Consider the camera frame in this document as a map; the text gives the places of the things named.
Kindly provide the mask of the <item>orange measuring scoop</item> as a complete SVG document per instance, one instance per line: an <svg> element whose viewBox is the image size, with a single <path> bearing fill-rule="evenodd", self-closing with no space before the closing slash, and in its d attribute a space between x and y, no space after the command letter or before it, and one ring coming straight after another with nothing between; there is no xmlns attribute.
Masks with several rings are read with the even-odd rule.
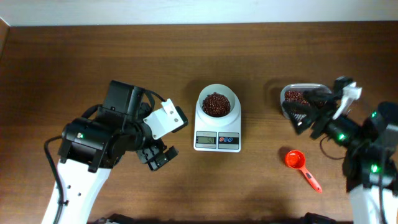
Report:
<svg viewBox="0 0 398 224"><path fill-rule="evenodd" d="M305 179L316 192L323 192L323 189L316 178L314 178L314 176L305 167L306 159L304 153L298 150L291 150L285 155L284 162L288 167L301 171Z"/></svg>

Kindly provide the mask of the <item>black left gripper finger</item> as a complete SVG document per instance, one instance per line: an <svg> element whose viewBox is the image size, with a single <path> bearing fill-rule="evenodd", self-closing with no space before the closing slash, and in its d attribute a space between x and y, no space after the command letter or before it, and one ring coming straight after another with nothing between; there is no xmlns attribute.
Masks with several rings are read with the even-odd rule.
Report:
<svg viewBox="0 0 398 224"><path fill-rule="evenodd" d="M158 147L147 147L136 151L136 154L142 164L154 163L157 164L156 159L160 155L161 151Z"/></svg>
<svg viewBox="0 0 398 224"><path fill-rule="evenodd" d="M170 162L173 158L178 155L178 150L172 146L166 152L161 152L151 159L148 163L151 171L157 171L163 167L166 163Z"/></svg>

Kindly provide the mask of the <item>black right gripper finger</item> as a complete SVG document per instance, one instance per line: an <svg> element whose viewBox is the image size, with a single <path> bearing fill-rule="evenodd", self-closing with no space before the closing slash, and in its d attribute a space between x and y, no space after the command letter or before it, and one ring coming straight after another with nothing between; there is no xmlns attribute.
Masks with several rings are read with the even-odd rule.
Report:
<svg viewBox="0 0 398 224"><path fill-rule="evenodd" d="M303 97L307 104L304 105L306 108L317 108L321 109L323 107L336 109L335 95L324 91L321 88L316 88L312 90L306 90L303 93Z"/></svg>
<svg viewBox="0 0 398 224"><path fill-rule="evenodd" d="M284 101L282 108L298 135L310 128L317 118L317 109L314 106L303 105L296 101Z"/></svg>

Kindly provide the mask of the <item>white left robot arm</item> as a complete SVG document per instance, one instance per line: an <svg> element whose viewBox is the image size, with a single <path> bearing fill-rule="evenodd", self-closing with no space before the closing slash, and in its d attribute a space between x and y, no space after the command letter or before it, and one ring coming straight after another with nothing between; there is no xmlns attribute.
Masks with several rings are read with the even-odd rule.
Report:
<svg viewBox="0 0 398 224"><path fill-rule="evenodd" d="M45 141L55 186L43 223L86 223L112 169L126 152L156 171L177 156L162 136L188 124L182 109L157 93L113 80L102 104L65 125L62 134Z"/></svg>

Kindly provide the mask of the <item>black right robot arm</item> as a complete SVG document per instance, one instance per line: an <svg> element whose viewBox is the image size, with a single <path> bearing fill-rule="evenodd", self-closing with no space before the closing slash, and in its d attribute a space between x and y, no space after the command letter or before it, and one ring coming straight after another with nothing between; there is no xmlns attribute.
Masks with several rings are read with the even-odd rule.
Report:
<svg viewBox="0 0 398 224"><path fill-rule="evenodd" d="M281 106L297 134L311 129L346 149L342 161L355 223L397 223L397 104L382 102L357 124L346 111L362 90L346 86L331 93L303 91L306 103L283 100Z"/></svg>

